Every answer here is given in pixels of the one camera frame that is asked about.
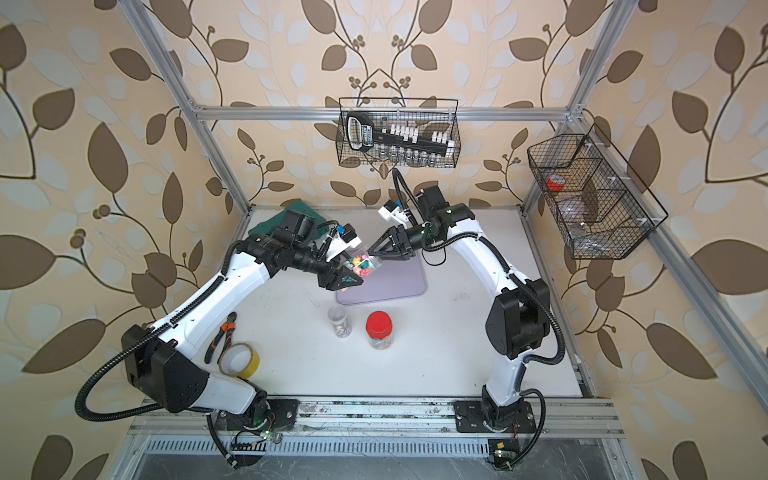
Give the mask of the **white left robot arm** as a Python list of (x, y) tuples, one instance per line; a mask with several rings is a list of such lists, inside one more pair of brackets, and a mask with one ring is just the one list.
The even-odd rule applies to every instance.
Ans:
[[(361, 243), (352, 235), (331, 239), (327, 249), (265, 235), (234, 242), (221, 270), (180, 307), (148, 328), (134, 326), (125, 332), (122, 351), (100, 367), (77, 393), (75, 413), (86, 421), (109, 422), (160, 409), (171, 413), (207, 409), (255, 421), (266, 409), (265, 392), (247, 380), (201, 368), (195, 356), (208, 347), (210, 335), (228, 314), (282, 270), (314, 274), (319, 286), (328, 291), (362, 284), (362, 278), (340, 257)], [(151, 404), (119, 412), (91, 410), (87, 405), (89, 394), (120, 364), (126, 366), (130, 384), (150, 397)]]

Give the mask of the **clear jar of star candies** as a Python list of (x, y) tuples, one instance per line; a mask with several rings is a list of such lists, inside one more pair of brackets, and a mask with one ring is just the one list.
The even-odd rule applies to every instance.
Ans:
[(355, 275), (366, 279), (382, 266), (382, 259), (370, 254), (362, 242), (350, 245), (340, 254), (342, 264)]

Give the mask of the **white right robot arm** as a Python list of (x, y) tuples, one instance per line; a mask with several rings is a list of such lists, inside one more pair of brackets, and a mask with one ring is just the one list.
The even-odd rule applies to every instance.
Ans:
[(532, 389), (522, 382), (530, 363), (560, 364), (566, 354), (563, 331), (550, 307), (550, 290), (507, 261), (464, 204), (439, 205), (417, 222), (407, 209), (388, 201), (378, 214), (394, 225), (369, 253), (381, 260), (409, 260), (419, 251), (455, 250), (492, 296), (485, 322), (487, 338), (497, 353), (483, 385), (483, 427), (504, 432), (525, 413), (524, 397)]

